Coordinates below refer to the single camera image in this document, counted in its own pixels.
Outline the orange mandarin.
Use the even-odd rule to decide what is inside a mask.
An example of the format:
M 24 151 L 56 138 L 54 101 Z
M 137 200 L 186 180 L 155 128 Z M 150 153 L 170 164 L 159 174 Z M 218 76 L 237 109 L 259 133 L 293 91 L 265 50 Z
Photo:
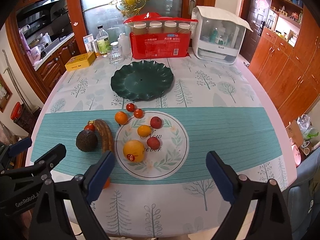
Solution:
M 108 187 L 109 187 L 109 185 L 110 185 L 110 182 L 111 182 L 111 180 L 110 180 L 110 178 L 108 178 L 108 179 L 107 179 L 107 181 L 106 181 L 106 183 L 104 184 L 103 189 L 108 188 Z

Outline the dark avocado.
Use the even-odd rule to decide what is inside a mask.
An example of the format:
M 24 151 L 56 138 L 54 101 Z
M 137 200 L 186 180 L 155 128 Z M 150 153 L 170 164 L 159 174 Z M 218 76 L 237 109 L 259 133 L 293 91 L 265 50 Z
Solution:
M 82 152 L 92 152 L 97 148 L 98 138 L 93 131 L 84 129 L 77 135 L 75 144 Z

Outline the red tomato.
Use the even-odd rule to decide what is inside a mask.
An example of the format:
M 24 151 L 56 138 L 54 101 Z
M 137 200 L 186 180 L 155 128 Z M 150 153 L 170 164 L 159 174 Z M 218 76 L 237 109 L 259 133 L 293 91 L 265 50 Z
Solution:
M 87 125 L 84 127 L 84 130 L 89 130 L 95 132 L 95 126 L 93 121 L 89 121 Z

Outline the overripe brown banana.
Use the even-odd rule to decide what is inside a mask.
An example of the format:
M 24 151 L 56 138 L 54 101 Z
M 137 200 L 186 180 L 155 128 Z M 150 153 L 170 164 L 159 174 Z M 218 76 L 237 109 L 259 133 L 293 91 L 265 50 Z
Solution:
M 104 120 L 96 119 L 93 121 L 93 125 L 100 134 L 103 153 L 106 151 L 114 152 L 114 141 L 108 124 Z

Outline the large yellow orange with sticker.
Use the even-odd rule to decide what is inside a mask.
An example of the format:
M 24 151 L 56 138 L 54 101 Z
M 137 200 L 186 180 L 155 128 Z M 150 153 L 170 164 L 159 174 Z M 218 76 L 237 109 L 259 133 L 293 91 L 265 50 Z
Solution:
M 130 140 L 123 147 L 124 157 L 133 163 L 140 163 L 144 159 L 145 147 L 139 140 Z

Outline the small orange tangerine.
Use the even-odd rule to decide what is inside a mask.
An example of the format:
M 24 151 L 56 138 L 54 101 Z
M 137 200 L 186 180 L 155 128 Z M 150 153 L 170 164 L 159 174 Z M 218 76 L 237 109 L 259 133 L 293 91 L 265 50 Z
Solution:
M 115 116 L 114 116 L 115 121 L 119 124 L 119 125 L 125 125 L 128 122 L 128 116 L 125 112 L 123 111 L 118 111 Z

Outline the small yellow kumquat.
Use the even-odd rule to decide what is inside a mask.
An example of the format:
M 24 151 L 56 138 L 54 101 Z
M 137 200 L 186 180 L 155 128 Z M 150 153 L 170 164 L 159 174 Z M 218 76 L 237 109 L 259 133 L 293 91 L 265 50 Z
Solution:
M 148 125 L 139 126 L 137 129 L 137 133 L 140 137 L 145 138 L 148 137 L 152 132 L 152 129 Z

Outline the red lychee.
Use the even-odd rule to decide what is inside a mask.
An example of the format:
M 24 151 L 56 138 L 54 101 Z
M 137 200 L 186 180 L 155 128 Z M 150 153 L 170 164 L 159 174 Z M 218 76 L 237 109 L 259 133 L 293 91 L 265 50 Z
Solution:
M 162 127 L 162 120 L 158 116 L 154 116 L 150 119 L 150 126 L 154 129 L 160 129 Z
M 156 137 L 150 137 L 146 143 L 152 150 L 157 150 L 161 146 L 160 141 Z

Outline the cherry tomato left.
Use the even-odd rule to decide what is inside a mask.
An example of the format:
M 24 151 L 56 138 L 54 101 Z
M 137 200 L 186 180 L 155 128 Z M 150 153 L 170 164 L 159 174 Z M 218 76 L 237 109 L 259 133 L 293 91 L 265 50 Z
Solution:
M 126 110 L 128 111 L 128 112 L 134 112 L 135 111 L 135 104 L 134 103 L 128 103 L 127 105 L 126 105 Z

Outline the cherry tomato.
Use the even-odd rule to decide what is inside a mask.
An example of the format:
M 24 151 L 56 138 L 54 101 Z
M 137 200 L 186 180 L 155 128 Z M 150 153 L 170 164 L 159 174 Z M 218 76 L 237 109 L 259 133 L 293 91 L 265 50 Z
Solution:
M 141 119 L 144 116 L 144 112 L 140 108 L 135 109 L 133 114 L 134 114 L 135 118 L 137 118 L 137 119 Z
M 135 104 L 134 103 L 128 103 L 127 105 L 126 105 L 126 110 L 128 111 L 128 112 L 134 112 L 135 111 Z

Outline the cherry tomato right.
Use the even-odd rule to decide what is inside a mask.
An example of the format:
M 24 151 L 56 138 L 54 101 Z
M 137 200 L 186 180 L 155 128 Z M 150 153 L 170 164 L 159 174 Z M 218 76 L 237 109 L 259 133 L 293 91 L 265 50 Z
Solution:
M 141 119 L 144 116 L 144 112 L 140 108 L 135 109 L 133 114 L 134 114 L 135 118 L 137 118 L 137 119 Z

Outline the round white floral placemat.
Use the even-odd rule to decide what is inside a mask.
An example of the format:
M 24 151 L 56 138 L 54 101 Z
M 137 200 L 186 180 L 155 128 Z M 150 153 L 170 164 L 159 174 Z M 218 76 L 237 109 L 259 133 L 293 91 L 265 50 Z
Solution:
M 150 136 L 160 142 L 159 148 L 153 150 L 147 145 L 147 138 L 140 137 L 137 131 L 142 125 L 150 126 L 155 116 L 161 119 L 162 125 L 159 129 L 150 128 Z M 126 157 L 123 153 L 124 145 L 131 140 L 138 140 L 144 145 L 141 162 L 133 162 L 132 156 Z M 156 181 L 168 178 L 182 167 L 189 153 L 189 137 L 178 119 L 168 113 L 148 109 L 143 118 L 130 117 L 127 124 L 118 129 L 114 152 L 118 164 L 129 175 L 140 180 Z

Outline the clear bottle green label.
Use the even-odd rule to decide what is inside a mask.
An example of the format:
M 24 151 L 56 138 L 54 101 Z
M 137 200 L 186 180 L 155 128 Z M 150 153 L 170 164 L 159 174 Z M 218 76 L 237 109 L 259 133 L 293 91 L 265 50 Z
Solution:
M 96 36 L 97 45 L 99 49 L 99 53 L 102 57 L 108 56 L 108 51 L 110 48 L 109 35 L 107 31 L 103 29 L 103 25 L 97 26 L 98 33 Z

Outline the glass sliding door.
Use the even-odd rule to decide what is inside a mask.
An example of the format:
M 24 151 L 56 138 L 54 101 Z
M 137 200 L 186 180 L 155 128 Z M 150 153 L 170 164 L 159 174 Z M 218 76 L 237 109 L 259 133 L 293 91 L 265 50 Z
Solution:
M 96 36 L 102 26 L 111 42 L 119 34 L 129 34 L 123 22 L 136 15 L 156 12 L 161 16 L 180 17 L 183 0 L 80 0 L 82 16 L 88 34 Z

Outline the white dish sterilizer box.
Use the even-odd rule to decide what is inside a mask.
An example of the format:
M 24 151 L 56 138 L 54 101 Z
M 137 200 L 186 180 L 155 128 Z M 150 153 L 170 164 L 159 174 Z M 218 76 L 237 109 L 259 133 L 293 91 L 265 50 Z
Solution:
M 198 59 L 233 64 L 240 53 L 249 23 L 235 14 L 209 6 L 196 6 L 191 18 L 198 20 L 192 31 L 192 49 Z

